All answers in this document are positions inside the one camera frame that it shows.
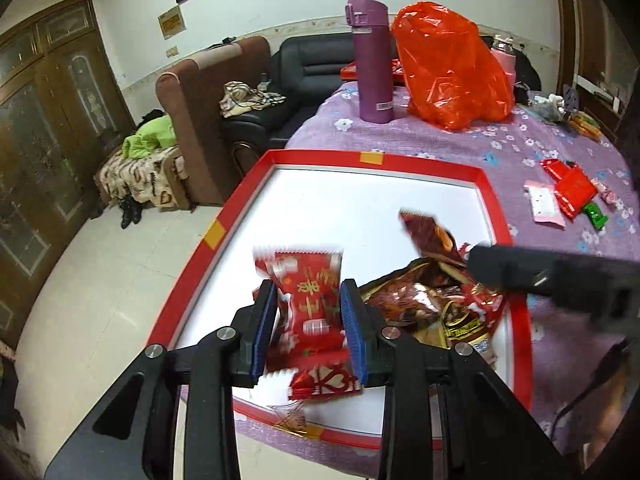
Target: green candy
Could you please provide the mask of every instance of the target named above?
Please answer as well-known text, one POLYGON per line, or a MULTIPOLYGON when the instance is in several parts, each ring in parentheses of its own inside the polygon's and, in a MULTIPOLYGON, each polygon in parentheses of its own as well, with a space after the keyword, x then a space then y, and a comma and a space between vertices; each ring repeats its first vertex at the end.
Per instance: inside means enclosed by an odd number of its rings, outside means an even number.
POLYGON ((607 223, 607 220, 609 220, 609 217, 600 210, 598 204, 595 202, 589 202, 582 208, 582 212, 587 213, 591 224, 593 224, 598 231, 600 231, 600 229, 604 227, 604 224, 607 223))

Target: black shoe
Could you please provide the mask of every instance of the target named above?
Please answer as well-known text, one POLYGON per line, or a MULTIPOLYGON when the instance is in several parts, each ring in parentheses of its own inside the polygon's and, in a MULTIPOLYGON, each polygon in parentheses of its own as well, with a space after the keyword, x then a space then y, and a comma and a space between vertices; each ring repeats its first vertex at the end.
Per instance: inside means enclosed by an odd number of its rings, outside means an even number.
POLYGON ((126 229, 127 227, 129 227, 129 224, 133 220, 133 211, 131 202, 129 201, 129 196, 119 198, 118 206, 122 211, 122 221, 120 222, 120 227, 126 229))
POLYGON ((131 221, 137 224, 142 218, 142 204, 131 195, 129 196, 129 203, 131 204, 131 221))

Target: black cable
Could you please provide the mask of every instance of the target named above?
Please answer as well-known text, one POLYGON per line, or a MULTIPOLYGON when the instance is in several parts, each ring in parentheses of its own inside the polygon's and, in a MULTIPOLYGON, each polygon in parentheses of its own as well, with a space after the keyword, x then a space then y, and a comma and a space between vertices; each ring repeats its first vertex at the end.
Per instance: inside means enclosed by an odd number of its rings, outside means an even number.
POLYGON ((622 364, 628 359, 628 348, 629 341, 627 339, 623 339, 621 342, 613 345, 609 351, 604 354, 604 357, 598 363, 593 374, 591 374, 591 383, 589 383, 589 385, 577 397, 575 397, 574 400, 567 404, 562 410, 560 410, 560 413, 556 415, 556 420, 554 420, 553 426, 551 427, 551 434, 549 436, 551 441, 553 441, 556 436, 556 427, 558 426, 560 419, 580 404, 591 392, 607 383, 607 381, 609 381, 617 371, 620 370, 622 364))

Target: tile floor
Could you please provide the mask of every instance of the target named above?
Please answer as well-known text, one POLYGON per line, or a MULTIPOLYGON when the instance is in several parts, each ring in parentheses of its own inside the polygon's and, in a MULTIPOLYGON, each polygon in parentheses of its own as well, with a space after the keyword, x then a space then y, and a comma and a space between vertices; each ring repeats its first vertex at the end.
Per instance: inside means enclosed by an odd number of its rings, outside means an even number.
MULTIPOLYGON (((120 229, 120 211, 89 220, 44 285, 17 348, 16 407, 40 475, 108 386, 143 348, 164 300, 220 208, 147 209, 120 229)), ((175 478, 182 478, 184 409, 178 421, 175 478)), ((243 479, 347 475, 238 435, 243 479)))

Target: purple tablecloth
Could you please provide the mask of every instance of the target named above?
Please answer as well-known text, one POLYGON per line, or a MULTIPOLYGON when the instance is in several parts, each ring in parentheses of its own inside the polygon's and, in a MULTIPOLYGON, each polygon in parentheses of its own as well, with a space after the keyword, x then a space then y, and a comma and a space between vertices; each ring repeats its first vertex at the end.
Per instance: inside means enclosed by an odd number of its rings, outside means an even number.
MULTIPOLYGON (((408 102, 407 90, 396 87, 396 119, 366 123, 358 116, 357 83, 347 83, 291 137, 287 148, 381 151, 477 166, 498 195, 515 244, 640 260, 638 197, 622 156, 606 139, 597 143, 548 126, 520 107, 503 123, 478 122, 452 133, 408 115, 408 102), (538 164, 543 158, 574 160, 590 178, 598 177, 618 194, 614 208, 594 199, 609 216, 600 232, 584 214, 568 221, 564 230, 532 220, 523 184, 553 182, 538 164)), ((530 296, 528 303, 534 373, 531 414, 548 432, 559 410, 588 384, 600 358, 619 338, 594 334, 585 318, 553 309, 543 298, 530 296)), ((601 406, 602 399, 594 395, 567 416, 556 432, 556 446, 573 450, 587 442, 601 406)))

